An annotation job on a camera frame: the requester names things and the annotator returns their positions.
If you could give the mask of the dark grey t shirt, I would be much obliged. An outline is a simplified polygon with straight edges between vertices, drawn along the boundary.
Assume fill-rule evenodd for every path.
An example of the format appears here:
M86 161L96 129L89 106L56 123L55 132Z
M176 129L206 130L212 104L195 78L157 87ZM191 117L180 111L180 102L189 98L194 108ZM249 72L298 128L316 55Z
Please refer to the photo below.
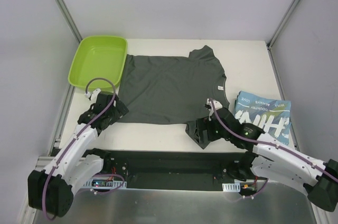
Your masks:
M205 45L188 57L127 55L118 97L129 112L122 123L186 125L185 132L202 149L211 140L198 130L208 116L208 98L229 107L226 74L212 48Z

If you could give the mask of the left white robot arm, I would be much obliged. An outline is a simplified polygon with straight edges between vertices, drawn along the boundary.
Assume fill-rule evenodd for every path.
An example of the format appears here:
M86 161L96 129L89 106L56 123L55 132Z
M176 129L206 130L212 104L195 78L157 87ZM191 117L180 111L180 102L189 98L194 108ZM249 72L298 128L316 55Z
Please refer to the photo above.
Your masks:
M84 184L95 175L113 175L110 152L88 146L109 126L129 112L116 94L100 92L90 108L80 115L66 145L41 171L27 179L28 202L46 215L63 217Z

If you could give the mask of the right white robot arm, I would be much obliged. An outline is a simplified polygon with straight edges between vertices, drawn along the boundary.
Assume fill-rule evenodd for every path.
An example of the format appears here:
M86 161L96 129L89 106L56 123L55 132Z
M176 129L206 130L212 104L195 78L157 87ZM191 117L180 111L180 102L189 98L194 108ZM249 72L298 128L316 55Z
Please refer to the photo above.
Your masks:
M307 196L322 210L337 206L337 161L323 161L288 147L258 126L240 123L226 108L211 109L210 116L199 118L186 128L201 148L225 139L244 156L227 168L235 180L257 176L282 183Z

